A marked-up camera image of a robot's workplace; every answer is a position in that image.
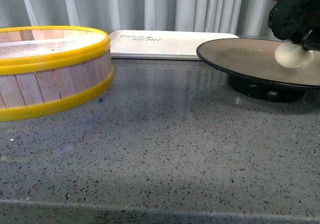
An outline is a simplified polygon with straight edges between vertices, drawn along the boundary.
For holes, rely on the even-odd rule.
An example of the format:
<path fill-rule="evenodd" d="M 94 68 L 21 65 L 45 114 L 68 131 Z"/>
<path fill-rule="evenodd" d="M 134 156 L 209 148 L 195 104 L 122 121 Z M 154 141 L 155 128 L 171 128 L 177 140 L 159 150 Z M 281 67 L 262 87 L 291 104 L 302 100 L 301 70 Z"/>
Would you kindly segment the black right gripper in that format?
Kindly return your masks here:
<path fill-rule="evenodd" d="M 268 15 L 268 27 L 280 40 L 303 49 L 319 51 L 320 0 L 276 0 Z"/>

